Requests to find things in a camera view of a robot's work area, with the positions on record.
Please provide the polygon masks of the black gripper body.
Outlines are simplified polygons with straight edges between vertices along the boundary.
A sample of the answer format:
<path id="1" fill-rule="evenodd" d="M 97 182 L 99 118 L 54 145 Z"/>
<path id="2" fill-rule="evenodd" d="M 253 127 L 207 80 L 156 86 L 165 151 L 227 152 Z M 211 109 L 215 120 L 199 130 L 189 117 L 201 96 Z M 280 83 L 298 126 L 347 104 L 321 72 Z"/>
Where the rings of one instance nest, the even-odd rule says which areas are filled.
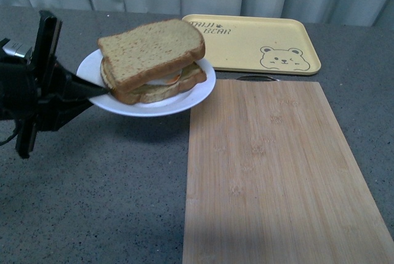
<path id="1" fill-rule="evenodd" d="M 15 139 L 15 150 L 23 159 L 29 158 L 39 131 L 57 131 L 92 106 L 89 98 L 61 98 L 58 94 L 61 64 L 55 51 L 61 27 L 60 19 L 42 10 L 33 49 L 17 54 L 19 44 L 1 40 L 1 120 L 15 124 L 1 144 Z"/>

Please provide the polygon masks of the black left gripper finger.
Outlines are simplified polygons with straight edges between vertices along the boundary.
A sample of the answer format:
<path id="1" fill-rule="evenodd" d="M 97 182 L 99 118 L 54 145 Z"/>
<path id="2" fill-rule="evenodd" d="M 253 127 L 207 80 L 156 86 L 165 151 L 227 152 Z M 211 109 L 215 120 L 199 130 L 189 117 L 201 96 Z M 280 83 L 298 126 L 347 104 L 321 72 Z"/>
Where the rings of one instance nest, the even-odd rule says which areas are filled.
<path id="1" fill-rule="evenodd" d="M 106 87 L 98 86 L 58 66 L 58 94 L 61 98 L 92 98 L 109 93 Z"/>

